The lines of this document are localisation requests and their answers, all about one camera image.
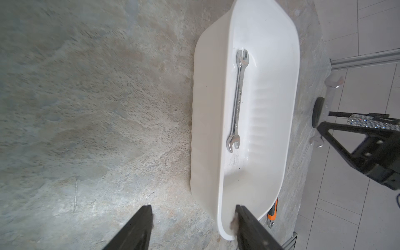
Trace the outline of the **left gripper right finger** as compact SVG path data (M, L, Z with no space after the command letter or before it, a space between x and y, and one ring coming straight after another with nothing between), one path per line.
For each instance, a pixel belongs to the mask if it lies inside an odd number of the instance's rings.
M243 205L236 205L234 232L239 250L283 250L283 247Z

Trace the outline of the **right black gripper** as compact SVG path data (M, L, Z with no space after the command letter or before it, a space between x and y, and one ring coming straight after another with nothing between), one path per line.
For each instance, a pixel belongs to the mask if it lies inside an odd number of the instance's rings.
M400 189L400 133L322 122L317 131L355 170L392 190Z

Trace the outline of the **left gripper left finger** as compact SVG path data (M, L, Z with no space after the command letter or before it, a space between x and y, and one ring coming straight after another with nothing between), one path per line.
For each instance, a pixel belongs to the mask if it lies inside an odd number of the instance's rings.
M104 247L104 250L148 250L152 229L152 206L144 205Z

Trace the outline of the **orange handled adjustable wrench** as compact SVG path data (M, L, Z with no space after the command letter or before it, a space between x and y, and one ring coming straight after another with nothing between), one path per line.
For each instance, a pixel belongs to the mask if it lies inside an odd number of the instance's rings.
M278 199L274 202L273 206L267 214L267 226L271 229L274 226L278 209Z

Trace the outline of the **white plastic storage box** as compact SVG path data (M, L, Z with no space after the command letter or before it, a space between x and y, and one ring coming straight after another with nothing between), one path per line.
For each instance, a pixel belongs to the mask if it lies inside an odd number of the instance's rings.
M227 150L236 91L238 50L244 74L239 149ZM282 187L300 71L295 24L275 1L235 1L200 36L194 53L191 193L228 241L236 205L256 219Z

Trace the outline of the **medium silver open-end wrench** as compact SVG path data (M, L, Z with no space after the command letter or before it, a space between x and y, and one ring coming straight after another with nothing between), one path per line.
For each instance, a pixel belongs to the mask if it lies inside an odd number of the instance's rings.
M227 150L229 153L233 153L233 148L239 149L241 138L238 134L239 118L240 118L240 107L241 97L243 91L244 74L247 66L250 63L248 50L238 50L236 54L236 64L238 67L237 79L236 79L236 91L234 98L234 110L232 116L230 135L227 139Z

